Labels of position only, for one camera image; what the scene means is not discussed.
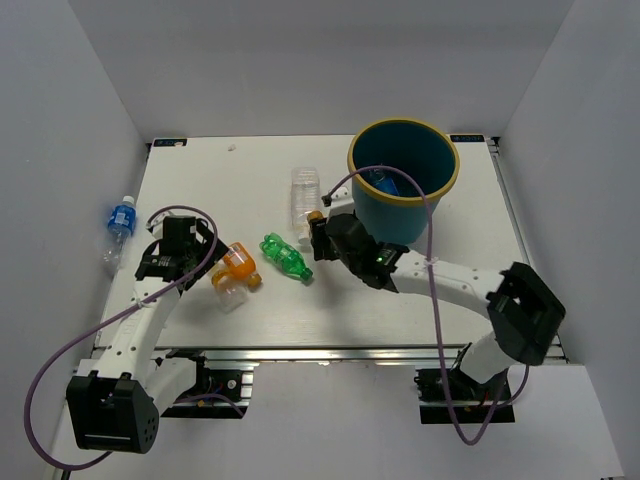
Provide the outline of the small orange juice bottle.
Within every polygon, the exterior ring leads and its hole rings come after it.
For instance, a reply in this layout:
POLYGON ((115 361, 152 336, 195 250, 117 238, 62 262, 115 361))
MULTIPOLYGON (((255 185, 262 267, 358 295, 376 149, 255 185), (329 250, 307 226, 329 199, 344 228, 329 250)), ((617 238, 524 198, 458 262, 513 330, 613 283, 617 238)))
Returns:
POLYGON ((307 215, 307 222, 310 226, 325 222, 324 214, 319 210, 314 210, 307 215))

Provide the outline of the orange bottle with label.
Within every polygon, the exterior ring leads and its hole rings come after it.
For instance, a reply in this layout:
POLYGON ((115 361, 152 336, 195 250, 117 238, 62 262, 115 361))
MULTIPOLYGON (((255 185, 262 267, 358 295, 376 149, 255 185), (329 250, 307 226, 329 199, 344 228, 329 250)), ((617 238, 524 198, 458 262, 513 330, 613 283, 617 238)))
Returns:
POLYGON ((258 273, 253 257, 240 242, 229 245, 223 262, 234 278, 244 283, 250 290, 256 290, 262 284, 262 277, 258 273))

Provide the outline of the clear plastic water bottle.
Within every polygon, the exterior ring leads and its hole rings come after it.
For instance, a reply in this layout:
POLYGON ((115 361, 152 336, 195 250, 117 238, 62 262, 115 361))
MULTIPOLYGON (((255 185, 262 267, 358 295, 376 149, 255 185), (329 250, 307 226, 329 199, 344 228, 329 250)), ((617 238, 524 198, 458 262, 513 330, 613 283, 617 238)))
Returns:
POLYGON ((310 244, 309 213, 320 209, 320 179, 316 168, 297 167, 291 173, 291 225, 302 246, 310 244))

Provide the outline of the green plastic bottle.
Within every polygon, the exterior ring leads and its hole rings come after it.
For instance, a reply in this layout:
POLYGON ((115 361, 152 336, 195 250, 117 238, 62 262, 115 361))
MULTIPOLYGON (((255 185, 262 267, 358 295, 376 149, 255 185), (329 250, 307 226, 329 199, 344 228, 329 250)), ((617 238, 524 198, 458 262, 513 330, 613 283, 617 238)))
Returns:
POLYGON ((259 244, 262 253, 286 276, 309 282, 312 270, 306 265, 301 253, 285 242, 278 234, 269 233, 259 244))

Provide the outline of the blue label water bottle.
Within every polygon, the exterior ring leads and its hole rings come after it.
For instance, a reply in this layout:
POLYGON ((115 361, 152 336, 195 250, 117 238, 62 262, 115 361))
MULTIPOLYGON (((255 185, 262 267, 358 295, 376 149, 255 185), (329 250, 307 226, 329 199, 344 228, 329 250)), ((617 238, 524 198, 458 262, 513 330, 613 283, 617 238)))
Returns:
POLYGON ((133 235, 137 220, 136 200, 126 195, 111 211, 107 222, 104 262, 116 269, 122 258, 124 247, 133 235))

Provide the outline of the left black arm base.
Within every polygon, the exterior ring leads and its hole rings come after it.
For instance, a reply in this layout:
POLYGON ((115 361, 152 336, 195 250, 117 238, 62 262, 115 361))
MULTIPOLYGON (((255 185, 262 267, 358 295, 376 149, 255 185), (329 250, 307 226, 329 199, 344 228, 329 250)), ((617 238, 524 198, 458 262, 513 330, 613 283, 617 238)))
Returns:
POLYGON ((195 383, 162 416, 176 419, 241 419, 250 398, 250 371, 209 360, 204 351, 170 350, 166 359, 189 360, 195 383))

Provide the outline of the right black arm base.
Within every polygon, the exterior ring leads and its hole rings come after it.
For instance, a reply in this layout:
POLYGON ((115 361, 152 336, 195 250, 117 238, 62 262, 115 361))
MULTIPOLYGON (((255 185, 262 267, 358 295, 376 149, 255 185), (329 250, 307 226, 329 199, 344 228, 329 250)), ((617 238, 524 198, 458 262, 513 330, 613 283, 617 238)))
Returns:
MULTIPOLYGON (((421 423, 451 425, 440 369, 417 370, 414 383, 418 391, 421 423)), ((485 384, 477 384, 468 383, 461 374, 454 372, 449 375, 449 387, 453 410, 460 424, 480 426, 495 400, 497 408, 491 423, 515 422, 513 407, 506 404, 511 397, 511 389, 503 373, 496 374, 485 384)))

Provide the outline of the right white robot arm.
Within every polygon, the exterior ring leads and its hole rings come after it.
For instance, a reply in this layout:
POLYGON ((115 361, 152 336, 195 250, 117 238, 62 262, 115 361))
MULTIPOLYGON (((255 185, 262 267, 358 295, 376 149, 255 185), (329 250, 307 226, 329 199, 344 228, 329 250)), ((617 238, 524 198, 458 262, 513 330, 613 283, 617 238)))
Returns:
POLYGON ((353 214, 307 217, 317 260, 341 261, 367 286, 420 294, 463 307, 490 321, 492 330, 458 355, 453 390, 472 399, 513 365, 541 365, 566 309, 527 264, 502 271, 477 270, 428 259, 406 246, 378 242, 353 214))

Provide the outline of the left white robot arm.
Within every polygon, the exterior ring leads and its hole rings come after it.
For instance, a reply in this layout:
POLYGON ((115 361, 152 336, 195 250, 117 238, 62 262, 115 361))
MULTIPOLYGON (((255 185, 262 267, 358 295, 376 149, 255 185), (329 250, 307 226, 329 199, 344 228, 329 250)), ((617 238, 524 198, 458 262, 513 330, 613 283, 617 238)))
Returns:
POLYGON ((79 448, 143 454, 155 442, 159 419, 184 393, 199 399, 211 374, 192 360, 152 363, 160 334, 182 295, 228 251, 211 221, 167 216, 134 274, 133 312, 85 375, 66 389, 79 448))

